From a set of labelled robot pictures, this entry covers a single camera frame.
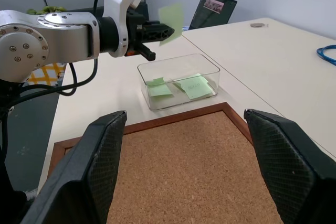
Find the photo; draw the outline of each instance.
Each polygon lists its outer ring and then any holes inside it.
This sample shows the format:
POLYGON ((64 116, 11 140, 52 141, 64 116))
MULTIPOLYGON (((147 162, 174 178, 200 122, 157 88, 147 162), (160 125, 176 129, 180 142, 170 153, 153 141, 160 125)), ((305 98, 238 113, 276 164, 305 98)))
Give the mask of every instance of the photo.
POLYGON ((221 13, 223 9, 224 3, 216 1, 216 0, 206 0, 204 3, 204 7, 212 10, 216 13, 221 13))

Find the green sticky note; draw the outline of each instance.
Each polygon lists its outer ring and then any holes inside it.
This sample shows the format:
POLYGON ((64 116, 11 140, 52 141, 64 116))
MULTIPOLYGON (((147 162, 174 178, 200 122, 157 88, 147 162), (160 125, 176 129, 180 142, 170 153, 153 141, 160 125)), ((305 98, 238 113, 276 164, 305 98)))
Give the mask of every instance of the green sticky note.
POLYGON ((159 95, 173 94, 165 84, 163 77, 154 79, 153 81, 146 82, 148 87, 148 93, 151 97, 157 97, 159 95))
POLYGON ((175 32, 168 39, 160 42, 160 46, 171 42, 182 35, 183 10, 182 4, 177 3, 171 6, 165 6, 159 9, 160 23, 174 28, 175 32))
POLYGON ((211 94, 213 90, 208 85, 208 81, 200 74, 195 77, 178 81, 178 85, 185 91, 190 100, 211 94))
POLYGON ((161 78, 154 79, 152 81, 147 81, 146 84, 148 86, 161 85, 161 84, 164 84, 164 80, 163 80, 163 77, 161 77, 161 78))

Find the sticky note in gripper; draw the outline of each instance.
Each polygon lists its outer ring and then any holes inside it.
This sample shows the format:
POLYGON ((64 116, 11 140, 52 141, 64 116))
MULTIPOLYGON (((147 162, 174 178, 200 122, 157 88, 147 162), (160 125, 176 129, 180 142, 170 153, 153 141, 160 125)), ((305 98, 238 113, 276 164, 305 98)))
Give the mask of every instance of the sticky note in gripper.
POLYGON ((177 3, 170 6, 165 6, 159 9, 159 20, 161 24, 170 26, 175 32, 168 39, 160 42, 160 46, 167 44, 182 35, 183 27, 183 10, 182 4, 177 3))

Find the blue cable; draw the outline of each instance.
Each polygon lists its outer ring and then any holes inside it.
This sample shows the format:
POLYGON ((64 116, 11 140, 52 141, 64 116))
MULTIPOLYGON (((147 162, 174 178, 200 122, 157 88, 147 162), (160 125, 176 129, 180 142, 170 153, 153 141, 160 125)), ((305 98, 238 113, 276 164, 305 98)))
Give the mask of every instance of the blue cable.
POLYGON ((331 45, 331 46, 327 46, 327 47, 321 47, 319 49, 317 49, 317 54, 323 59, 323 60, 326 60, 327 62, 333 64, 336 66, 336 60, 335 59, 332 59, 328 56, 326 56, 324 54, 324 51, 325 50, 328 50, 328 49, 336 49, 336 45, 331 45))

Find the mesh texture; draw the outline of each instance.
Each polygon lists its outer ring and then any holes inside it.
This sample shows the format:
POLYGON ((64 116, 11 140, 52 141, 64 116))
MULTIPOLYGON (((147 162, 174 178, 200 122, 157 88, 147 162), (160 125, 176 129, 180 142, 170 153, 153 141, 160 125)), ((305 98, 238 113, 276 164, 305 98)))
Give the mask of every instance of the mesh texture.
POLYGON ((105 224, 117 182, 124 125, 120 120, 110 124, 88 171, 88 184, 100 223, 105 224))
POLYGON ((248 125, 261 174, 281 219, 295 223, 315 174, 276 124, 252 114, 248 125))

